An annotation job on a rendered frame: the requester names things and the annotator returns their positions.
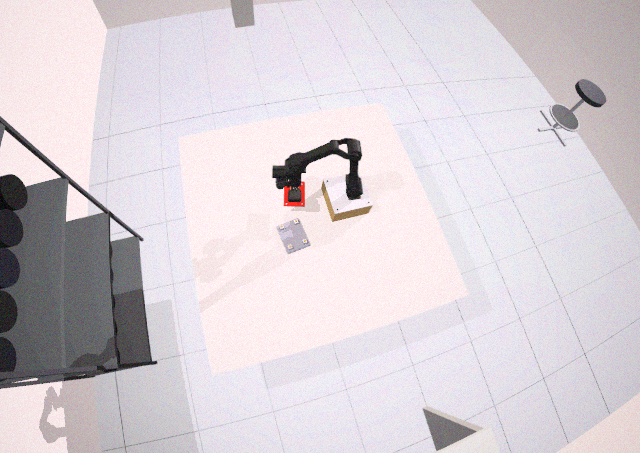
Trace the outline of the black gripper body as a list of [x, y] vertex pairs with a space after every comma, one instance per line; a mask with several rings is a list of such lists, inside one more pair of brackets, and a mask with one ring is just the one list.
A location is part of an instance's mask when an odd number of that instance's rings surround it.
[[301, 178], [299, 180], [291, 180], [289, 178], [289, 186], [291, 186], [291, 192], [288, 192], [288, 202], [301, 202]]

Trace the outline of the red board with square handle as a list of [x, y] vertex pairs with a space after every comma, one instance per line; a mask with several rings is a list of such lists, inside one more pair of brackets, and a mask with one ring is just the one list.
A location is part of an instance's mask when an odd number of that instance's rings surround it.
[[[284, 206], [305, 207], [305, 182], [301, 182], [301, 184], [303, 184], [299, 187], [301, 190], [301, 202], [288, 202], [288, 190], [291, 190], [291, 186], [289, 186], [289, 188], [284, 187]], [[303, 205], [301, 203], [303, 203]]]

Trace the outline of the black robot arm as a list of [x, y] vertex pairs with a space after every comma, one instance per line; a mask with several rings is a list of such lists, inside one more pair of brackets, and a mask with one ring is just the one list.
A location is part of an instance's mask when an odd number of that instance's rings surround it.
[[[348, 153], [339, 149], [340, 145], [347, 144]], [[355, 138], [343, 138], [331, 140], [329, 143], [310, 150], [306, 153], [291, 154], [284, 165], [273, 165], [271, 177], [275, 178], [277, 189], [289, 188], [288, 179], [299, 180], [302, 173], [306, 173], [308, 164], [329, 155], [337, 155], [350, 160], [350, 173], [346, 174], [346, 194], [349, 200], [361, 199], [363, 194], [362, 178], [359, 177], [359, 162], [362, 160], [360, 140]]]

